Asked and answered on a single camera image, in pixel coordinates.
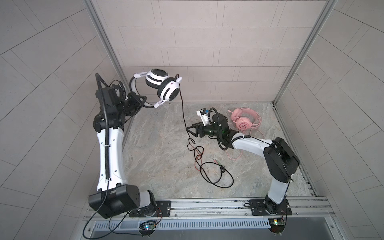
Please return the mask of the white black gaming headphones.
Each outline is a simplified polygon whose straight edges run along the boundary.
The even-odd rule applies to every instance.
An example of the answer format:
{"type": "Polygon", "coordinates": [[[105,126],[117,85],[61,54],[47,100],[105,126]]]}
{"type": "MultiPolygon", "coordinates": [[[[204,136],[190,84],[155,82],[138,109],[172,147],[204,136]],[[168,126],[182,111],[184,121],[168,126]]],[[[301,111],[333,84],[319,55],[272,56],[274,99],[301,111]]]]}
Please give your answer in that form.
{"type": "Polygon", "coordinates": [[[136,79],[143,78],[146,79],[146,84],[157,90],[157,96],[159,101],[155,104],[149,104],[147,100],[143,100],[144,108],[158,108],[163,105],[165,102],[173,101],[181,92],[180,82],[182,77],[179,74],[176,74],[175,77],[170,77],[167,71],[161,69],[152,69],[149,72],[136,73],[131,78],[129,83],[130,91],[140,96],[138,88],[136,87],[136,79]]]}

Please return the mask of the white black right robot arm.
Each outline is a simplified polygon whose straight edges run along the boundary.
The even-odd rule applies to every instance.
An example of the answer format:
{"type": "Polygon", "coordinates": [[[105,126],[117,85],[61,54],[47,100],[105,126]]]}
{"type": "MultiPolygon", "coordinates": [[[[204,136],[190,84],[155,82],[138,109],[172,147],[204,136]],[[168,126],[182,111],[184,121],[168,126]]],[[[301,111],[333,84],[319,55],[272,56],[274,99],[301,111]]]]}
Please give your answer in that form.
{"type": "Polygon", "coordinates": [[[201,122],[186,127],[189,136],[208,136],[216,140],[223,151],[243,150],[265,159],[272,181],[264,201],[250,201],[246,204],[252,209],[253,215],[291,215],[287,191],[293,182],[292,176],[300,166],[300,160],[286,141],[282,138],[266,140],[244,135],[231,129],[227,117],[219,113],[213,115],[201,110],[199,115],[201,122]]]}

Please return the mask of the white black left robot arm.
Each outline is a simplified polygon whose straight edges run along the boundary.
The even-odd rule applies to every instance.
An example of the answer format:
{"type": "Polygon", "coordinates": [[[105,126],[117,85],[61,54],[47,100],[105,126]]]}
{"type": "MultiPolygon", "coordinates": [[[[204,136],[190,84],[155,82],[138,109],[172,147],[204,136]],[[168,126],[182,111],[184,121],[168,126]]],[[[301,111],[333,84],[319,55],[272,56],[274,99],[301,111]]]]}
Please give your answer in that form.
{"type": "Polygon", "coordinates": [[[158,208],[153,193],[129,185],[123,164],[124,125],[141,110],[147,98],[128,93],[122,82],[108,85],[99,74],[95,77],[100,112],[93,127],[99,140],[101,166],[97,192],[89,196],[89,206],[105,219],[122,213],[152,217],[158,208]]]}

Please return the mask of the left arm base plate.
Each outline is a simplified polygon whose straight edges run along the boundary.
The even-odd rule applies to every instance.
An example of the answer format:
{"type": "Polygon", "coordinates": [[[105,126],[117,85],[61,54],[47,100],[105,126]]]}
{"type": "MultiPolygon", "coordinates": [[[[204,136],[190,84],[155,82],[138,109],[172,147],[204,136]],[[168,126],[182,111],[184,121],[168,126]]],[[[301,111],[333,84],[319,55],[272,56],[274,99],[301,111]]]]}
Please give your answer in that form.
{"type": "Polygon", "coordinates": [[[156,201],[156,205],[150,205],[139,210],[129,213],[130,218],[155,218],[169,217],[171,211],[171,201],[156,201]]]}

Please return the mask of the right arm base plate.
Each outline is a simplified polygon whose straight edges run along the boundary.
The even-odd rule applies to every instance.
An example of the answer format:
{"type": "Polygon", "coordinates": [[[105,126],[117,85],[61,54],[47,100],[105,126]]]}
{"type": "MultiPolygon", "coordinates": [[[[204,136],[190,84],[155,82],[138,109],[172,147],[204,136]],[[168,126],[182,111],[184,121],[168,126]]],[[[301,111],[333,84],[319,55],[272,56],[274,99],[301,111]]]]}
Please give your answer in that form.
{"type": "Polygon", "coordinates": [[[244,206],[251,209],[253,216],[292,215],[292,210],[287,199],[283,199],[280,204],[276,204],[268,198],[264,200],[249,200],[244,206]]]}

